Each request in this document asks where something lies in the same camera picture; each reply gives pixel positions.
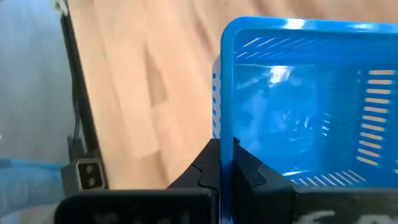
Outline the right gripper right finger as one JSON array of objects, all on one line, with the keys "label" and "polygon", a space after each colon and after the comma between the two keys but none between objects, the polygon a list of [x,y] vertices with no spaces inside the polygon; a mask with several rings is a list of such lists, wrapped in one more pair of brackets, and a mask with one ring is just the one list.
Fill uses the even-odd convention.
[{"label": "right gripper right finger", "polygon": [[294,184],[245,150],[237,137],[234,143],[234,166],[253,190],[291,189]]}]

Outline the black aluminium table frame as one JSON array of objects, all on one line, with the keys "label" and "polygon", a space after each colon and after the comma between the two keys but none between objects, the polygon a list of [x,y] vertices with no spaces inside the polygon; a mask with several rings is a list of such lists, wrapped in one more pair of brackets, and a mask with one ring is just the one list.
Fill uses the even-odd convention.
[{"label": "black aluminium table frame", "polygon": [[75,115],[73,132],[67,137],[70,163],[62,168],[63,187],[67,195],[85,190],[108,190],[109,184],[91,112],[70,10],[68,16],[60,16],[60,22],[72,78],[72,106]]}]

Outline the blue plastic basket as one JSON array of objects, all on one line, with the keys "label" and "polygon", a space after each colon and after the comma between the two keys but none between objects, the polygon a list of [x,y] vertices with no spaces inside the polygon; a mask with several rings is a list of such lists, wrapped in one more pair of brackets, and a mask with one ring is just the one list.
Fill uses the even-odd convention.
[{"label": "blue plastic basket", "polygon": [[[213,136],[220,224],[398,224],[398,24],[232,20]],[[250,189],[234,137],[294,186]]]}]

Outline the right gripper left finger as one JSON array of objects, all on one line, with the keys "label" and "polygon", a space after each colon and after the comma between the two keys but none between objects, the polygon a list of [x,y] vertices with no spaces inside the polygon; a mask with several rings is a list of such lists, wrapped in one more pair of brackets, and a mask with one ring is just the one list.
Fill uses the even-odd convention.
[{"label": "right gripper left finger", "polygon": [[220,140],[210,139],[195,160],[169,188],[220,189]]}]

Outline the white bracket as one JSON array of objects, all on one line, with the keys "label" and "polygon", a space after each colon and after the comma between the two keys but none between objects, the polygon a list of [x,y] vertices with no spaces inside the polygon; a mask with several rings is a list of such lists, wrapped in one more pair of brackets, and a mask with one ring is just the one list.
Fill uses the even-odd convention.
[{"label": "white bracket", "polygon": [[68,16],[69,15],[69,10],[67,6],[67,0],[52,0],[53,5],[55,10],[61,15],[61,16]]}]

